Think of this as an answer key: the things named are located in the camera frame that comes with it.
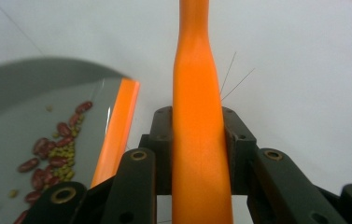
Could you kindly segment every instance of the orange utensil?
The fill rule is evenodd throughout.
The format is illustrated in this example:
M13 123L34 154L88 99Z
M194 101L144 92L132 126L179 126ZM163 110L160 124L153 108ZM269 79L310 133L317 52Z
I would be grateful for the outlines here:
M180 0L174 67L173 223L232 223L218 78L208 0Z

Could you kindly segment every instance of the white surface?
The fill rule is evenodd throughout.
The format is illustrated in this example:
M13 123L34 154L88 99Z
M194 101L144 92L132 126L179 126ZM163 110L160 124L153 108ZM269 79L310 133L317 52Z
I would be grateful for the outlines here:
M237 51L223 95L255 68L223 105L260 147L283 150L312 182L339 193L352 182L352 1L224 0L210 12L220 85ZM177 32L176 0L0 0L0 63L67 56L141 82L129 147L172 103ZM236 201L241 223L248 211ZM170 214L161 207L158 221Z

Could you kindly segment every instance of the orange plastic object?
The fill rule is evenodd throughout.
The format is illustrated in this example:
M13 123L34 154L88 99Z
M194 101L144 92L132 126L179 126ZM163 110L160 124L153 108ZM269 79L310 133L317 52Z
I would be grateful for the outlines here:
M208 0L180 0L174 67L173 223L232 223L232 198Z
M139 83L124 78L106 130L106 137L94 172L91 187L115 175L126 148L137 99Z

